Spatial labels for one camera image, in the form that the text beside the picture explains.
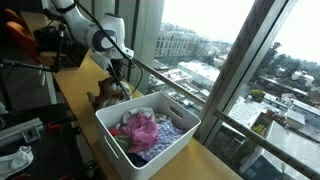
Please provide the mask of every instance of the cable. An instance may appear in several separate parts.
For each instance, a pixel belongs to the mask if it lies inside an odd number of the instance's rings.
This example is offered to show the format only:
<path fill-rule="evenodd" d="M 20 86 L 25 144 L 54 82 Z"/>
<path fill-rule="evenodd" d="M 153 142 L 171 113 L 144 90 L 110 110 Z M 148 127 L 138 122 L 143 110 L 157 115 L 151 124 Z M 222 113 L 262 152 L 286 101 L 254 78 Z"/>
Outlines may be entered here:
<path fill-rule="evenodd" d="M 52 22 L 54 20 L 51 20 L 44 28 L 49 27 Z M 38 39 L 34 38 L 34 42 L 27 48 L 27 49 L 23 49 L 23 51 L 20 53 L 19 57 L 16 59 L 16 61 L 20 61 L 22 56 L 27 52 L 27 50 L 29 50 L 31 47 L 34 47 L 36 45 L 36 43 L 38 42 Z M 8 74 L 6 75 L 6 77 L 4 78 L 4 81 L 7 81 L 7 79 L 9 78 L 9 76 L 11 75 L 12 71 L 14 70 L 15 66 L 12 66 L 10 71 L 8 72 Z"/>
<path fill-rule="evenodd" d="M 132 91 L 132 93 L 130 95 L 128 95 L 126 93 L 126 91 L 124 90 L 124 88 L 122 87 L 121 83 L 119 83 L 120 85 L 120 88 L 122 89 L 122 91 L 127 95 L 127 96 L 131 96 L 138 88 L 138 86 L 140 85 L 141 81 L 142 81 L 142 77 L 143 77 L 143 70 L 142 70 L 142 67 L 135 63 L 134 61 L 132 61 L 119 47 L 118 45 L 111 39 L 111 37 L 104 31 L 103 27 L 101 26 L 101 24 L 99 23 L 99 21 L 86 9 L 84 8 L 80 2 L 78 1 L 75 1 L 75 3 L 86 13 L 90 16 L 90 18 L 92 19 L 92 21 L 98 26 L 98 28 L 102 31 L 102 33 L 104 34 L 104 36 L 111 42 L 111 44 L 118 50 L 118 52 L 125 58 L 127 59 L 129 62 L 131 61 L 132 63 L 136 64 L 139 69 L 140 69 L 140 79 L 136 85 L 136 87 L 134 88 L 134 90 Z M 115 73 L 114 69 L 111 68 L 114 75 L 115 75 L 115 78 L 117 79 L 118 82 L 120 82 L 119 80 L 119 77 L 117 76 L 117 74 Z"/>

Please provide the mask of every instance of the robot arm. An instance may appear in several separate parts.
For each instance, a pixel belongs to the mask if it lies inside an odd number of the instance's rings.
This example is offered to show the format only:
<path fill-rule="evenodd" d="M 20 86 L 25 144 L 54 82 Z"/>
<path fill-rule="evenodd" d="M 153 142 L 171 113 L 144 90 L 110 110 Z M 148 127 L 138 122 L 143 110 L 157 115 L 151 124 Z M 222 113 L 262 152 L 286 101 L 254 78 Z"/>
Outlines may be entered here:
<path fill-rule="evenodd" d="M 122 54 L 105 37 L 102 30 L 80 13 L 74 0 L 52 0 L 52 2 L 67 22 L 73 37 L 96 51 L 92 58 L 101 68 L 106 70 L 108 65 L 112 67 L 111 60 L 124 59 Z M 134 52 L 124 45 L 125 29 L 123 19 L 116 15 L 105 14 L 105 17 L 99 23 L 120 50 L 132 59 Z"/>

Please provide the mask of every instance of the laundry basket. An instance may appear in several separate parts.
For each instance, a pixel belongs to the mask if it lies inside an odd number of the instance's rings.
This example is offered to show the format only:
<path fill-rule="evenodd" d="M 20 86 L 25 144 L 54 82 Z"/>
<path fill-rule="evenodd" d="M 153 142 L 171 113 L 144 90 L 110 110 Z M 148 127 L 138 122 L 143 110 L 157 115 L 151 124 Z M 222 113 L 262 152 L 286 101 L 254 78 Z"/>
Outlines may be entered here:
<path fill-rule="evenodd" d="M 122 122 L 125 111 L 135 107 L 151 107 L 155 113 L 165 114 L 173 124 L 186 130 L 181 138 L 143 167 L 136 167 L 131 163 L 108 131 Z M 99 142 L 122 179 L 149 179 L 189 143 L 200 125 L 199 118 L 160 92 L 100 109 L 96 112 L 96 117 Z"/>

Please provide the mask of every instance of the wooden table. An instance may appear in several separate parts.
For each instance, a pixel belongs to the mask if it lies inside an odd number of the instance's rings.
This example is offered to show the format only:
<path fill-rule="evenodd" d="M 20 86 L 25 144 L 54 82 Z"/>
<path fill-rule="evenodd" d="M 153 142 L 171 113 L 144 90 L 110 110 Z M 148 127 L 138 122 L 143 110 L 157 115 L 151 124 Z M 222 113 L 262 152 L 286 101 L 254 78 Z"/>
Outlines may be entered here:
<path fill-rule="evenodd" d="M 21 13 L 29 29 L 43 27 L 48 20 L 42 14 Z M 54 74 L 59 88 L 73 113 L 78 117 L 81 131 L 107 179 L 120 179 L 98 141 L 96 117 L 86 93 L 98 94 L 98 80 L 109 76 L 107 72 L 94 63 L 87 53 L 78 70 L 60 71 Z M 142 96 L 139 92 L 133 98 Z M 151 179 L 241 179 L 228 166 L 214 156 L 194 138 L 169 163 Z"/>

